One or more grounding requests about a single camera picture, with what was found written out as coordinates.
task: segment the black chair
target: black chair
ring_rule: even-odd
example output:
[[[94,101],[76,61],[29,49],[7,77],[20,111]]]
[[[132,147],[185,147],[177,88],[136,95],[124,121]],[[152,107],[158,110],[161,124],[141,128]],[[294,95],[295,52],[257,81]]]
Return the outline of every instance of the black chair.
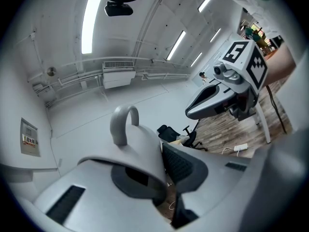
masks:
[[[183,146],[194,148],[194,149],[204,149],[205,151],[207,151],[207,148],[204,148],[204,147],[197,148],[198,145],[202,144],[201,142],[198,142],[195,145],[193,145],[193,142],[195,138],[197,137],[197,132],[195,130],[193,130],[192,132],[189,132],[188,128],[189,126],[183,129],[183,131],[185,130],[189,136],[189,139],[183,143]],[[161,126],[159,129],[157,129],[157,131],[159,132],[159,135],[158,135],[159,138],[167,141],[168,143],[175,141],[176,138],[180,136],[180,134],[174,131],[172,127],[166,126],[166,125]]]

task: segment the fluorescent light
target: fluorescent light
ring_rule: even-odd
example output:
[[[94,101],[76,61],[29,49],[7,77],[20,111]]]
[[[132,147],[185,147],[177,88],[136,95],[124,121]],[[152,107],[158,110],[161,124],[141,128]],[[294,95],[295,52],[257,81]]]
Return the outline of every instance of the fluorescent light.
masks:
[[[169,53],[167,60],[170,60],[170,59],[172,58],[174,52],[176,51],[176,49],[177,49],[177,47],[179,46],[180,42],[183,40],[184,36],[185,36],[185,31],[182,31],[182,33],[181,33],[180,36],[178,37],[178,39],[177,39],[175,45],[173,46],[171,52]]]
[[[193,63],[191,64],[190,67],[192,67],[192,65],[194,65],[194,63],[198,60],[198,58],[199,58],[201,55],[202,55],[202,53],[200,53],[200,54],[198,55],[198,57],[193,61]]]
[[[220,32],[221,28],[218,29],[218,31],[214,34],[214,36],[211,38],[210,43],[213,41],[213,39],[217,36],[217,34]]]
[[[101,0],[88,0],[82,29],[82,54],[92,53],[92,35]]]
[[[199,6],[198,11],[201,13],[209,2],[210,0],[204,0],[202,4]]]

